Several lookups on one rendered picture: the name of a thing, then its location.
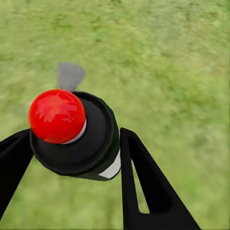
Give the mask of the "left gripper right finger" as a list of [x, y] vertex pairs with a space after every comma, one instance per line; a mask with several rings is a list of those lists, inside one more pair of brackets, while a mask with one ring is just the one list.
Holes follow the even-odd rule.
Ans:
[[[120, 128], [124, 230], [201, 230], [138, 135]], [[149, 214], [141, 213], [133, 175], [133, 160]]]

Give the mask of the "pesticide atomizer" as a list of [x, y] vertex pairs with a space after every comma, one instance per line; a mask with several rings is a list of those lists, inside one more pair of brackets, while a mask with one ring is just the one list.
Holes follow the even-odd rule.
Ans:
[[121, 170], [120, 129], [105, 101], [74, 91], [85, 77], [76, 63], [60, 62], [61, 89], [41, 93], [30, 106], [30, 147], [58, 175], [110, 181]]

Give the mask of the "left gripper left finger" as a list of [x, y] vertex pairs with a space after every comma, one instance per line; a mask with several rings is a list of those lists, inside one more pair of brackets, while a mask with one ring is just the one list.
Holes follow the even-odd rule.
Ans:
[[0, 142], [0, 219], [34, 156], [29, 131], [19, 131]]

